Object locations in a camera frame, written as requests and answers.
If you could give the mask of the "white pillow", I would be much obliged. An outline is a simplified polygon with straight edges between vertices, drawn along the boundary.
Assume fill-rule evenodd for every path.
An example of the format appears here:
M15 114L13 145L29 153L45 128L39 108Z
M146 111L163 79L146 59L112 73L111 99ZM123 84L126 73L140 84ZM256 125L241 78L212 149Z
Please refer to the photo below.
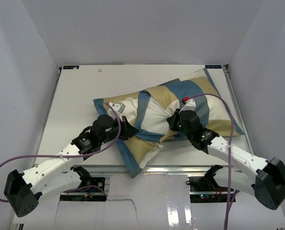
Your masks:
M152 96L147 105L141 107L142 112L138 111L138 99L128 97L115 103L125 104L126 108L122 116L127 118L130 125L135 126L137 129L140 128L147 132L162 135L167 134L170 129L167 119L180 107L178 101L171 102L167 106L162 106Z

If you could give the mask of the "blue beige white checked pillowcase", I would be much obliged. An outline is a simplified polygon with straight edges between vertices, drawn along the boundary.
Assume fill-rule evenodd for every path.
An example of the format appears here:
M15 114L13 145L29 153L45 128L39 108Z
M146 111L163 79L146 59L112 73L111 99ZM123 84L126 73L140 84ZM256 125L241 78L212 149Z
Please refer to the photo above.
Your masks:
M125 116L138 133L126 141L116 142L129 175L135 178L162 149L163 143L185 139L185 135L170 130L168 119L182 109L182 100L189 97L201 124L223 137L244 135L237 122L232 122L219 92L207 70L200 69L182 78L139 92L94 99L99 115L114 117L116 111Z

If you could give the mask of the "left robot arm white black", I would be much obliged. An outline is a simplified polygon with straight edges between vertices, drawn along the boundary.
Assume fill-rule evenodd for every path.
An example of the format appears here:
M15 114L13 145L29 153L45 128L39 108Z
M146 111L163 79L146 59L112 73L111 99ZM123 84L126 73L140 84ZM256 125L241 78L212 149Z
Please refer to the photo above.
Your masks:
M100 115L54 158L23 172L9 173L4 195L17 217L22 218L45 198L65 191L87 191L97 184L79 164L112 140L129 140L138 133L123 116L120 120Z

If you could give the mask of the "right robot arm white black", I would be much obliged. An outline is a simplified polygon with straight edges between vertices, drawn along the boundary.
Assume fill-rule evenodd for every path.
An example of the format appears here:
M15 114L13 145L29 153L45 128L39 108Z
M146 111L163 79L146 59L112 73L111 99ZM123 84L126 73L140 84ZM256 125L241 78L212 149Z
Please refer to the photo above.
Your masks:
M177 109L167 121L170 130L182 132L195 149L232 165L232 169L211 166L199 180L187 181L192 188L216 191L223 187L242 191L271 210L276 210L285 200L285 165L280 159L267 160L230 146L218 133L203 127L192 110Z

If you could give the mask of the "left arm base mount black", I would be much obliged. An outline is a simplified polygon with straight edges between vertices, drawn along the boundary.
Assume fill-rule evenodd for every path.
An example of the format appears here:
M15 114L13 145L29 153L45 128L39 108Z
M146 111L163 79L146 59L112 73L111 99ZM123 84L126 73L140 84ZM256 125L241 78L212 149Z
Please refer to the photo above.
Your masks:
M79 177L79 185L77 188L65 190L64 193L84 193L85 197L100 193L107 198L107 193L105 192L105 177L94 177L82 166L71 167L69 172Z

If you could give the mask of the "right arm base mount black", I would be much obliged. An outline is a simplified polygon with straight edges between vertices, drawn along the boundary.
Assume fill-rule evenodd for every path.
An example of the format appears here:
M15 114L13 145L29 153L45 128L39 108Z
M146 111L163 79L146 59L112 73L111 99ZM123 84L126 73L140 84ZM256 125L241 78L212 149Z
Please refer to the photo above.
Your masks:
M190 190L191 203L224 203L227 201L227 187L220 187L215 176L224 167L213 165L203 176L192 176L186 181Z

